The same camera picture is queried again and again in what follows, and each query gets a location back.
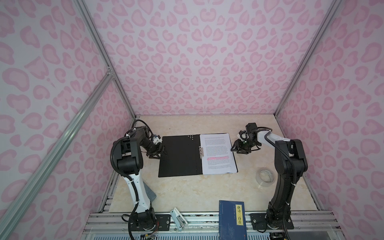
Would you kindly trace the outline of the white paper sheet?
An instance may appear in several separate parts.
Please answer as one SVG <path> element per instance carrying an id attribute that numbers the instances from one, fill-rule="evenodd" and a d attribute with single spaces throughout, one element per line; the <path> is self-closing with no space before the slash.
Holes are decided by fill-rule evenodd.
<path id="1" fill-rule="evenodd" d="M 228 133 L 200 135 L 204 149 L 203 175 L 234 174 L 238 172 L 232 144 Z"/>

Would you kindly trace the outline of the grey black file folder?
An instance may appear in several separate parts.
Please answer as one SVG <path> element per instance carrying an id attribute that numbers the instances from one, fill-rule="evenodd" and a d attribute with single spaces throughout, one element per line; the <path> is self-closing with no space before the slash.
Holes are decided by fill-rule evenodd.
<path id="1" fill-rule="evenodd" d="M 166 136 L 163 145 L 158 177 L 203 175 L 200 135 Z"/>

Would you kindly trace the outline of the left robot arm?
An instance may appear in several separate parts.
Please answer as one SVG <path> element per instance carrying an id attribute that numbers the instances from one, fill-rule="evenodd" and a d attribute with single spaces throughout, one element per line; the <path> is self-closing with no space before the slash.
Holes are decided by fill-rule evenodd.
<path id="1" fill-rule="evenodd" d="M 124 137 L 113 143 L 110 162 L 114 171 L 126 181 L 134 203 L 130 222 L 152 229 L 156 225 L 156 215 L 148 197 L 141 170 L 144 167 L 142 148 L 149 158 L 159 158 L 162 140 L 153 134 L 148 126 L 134 127 Z"/>

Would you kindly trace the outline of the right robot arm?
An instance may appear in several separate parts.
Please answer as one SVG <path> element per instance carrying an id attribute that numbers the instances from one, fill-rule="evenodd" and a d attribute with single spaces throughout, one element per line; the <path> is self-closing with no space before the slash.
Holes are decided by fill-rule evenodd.
<path id="1" fill-rule="evenodd" d="M 286 232 L 291 224 L 291 201 L 296 185 L 308 170 L 305 150 L 299 139 L 286 139 L 273 134 L 271 128 L 248 123 L 245 130 L 239 131 L 231 151 L 247 155 L 255 151 L 253 147 L 258 151 L 263 145 L 275 150 L 274 164 L 278 179 L 266 215 L 253 219 L 254 226 L 259 232 L 280 228 Z"/>

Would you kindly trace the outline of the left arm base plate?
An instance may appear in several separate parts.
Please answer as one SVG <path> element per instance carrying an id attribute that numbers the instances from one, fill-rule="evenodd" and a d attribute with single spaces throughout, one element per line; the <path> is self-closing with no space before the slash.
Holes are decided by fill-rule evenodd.
<path id="1" fill-rule="evenodd" d="M 140 223 L 137 217 L 133 217 L 130 221 L 130 226 L 132 231 L 147 231 L 153 232 L 155 229 L 160 232 L 165 232 L 170 230 L 171 224 L 171 215 L 170 214 L 156 214 L 156 221 L 153 224 L 151 223 Z"/>

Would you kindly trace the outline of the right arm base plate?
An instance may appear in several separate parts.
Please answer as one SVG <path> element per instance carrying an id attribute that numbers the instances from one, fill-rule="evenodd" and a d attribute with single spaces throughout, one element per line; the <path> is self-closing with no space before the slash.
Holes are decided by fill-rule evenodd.
<path id="1" fill-rule="evenodd" d="M 259 232 L 263 231 L 269 231 L 269 230 L 283 230 L 283 224 L 273 224 L 273 228 L 271 228 L 267 224 L 267 219 L 266 219 L 266 213 L 252 213 L 250 214 L 251 218 L 251 224 L 253 230 L 257 230 Z"/>

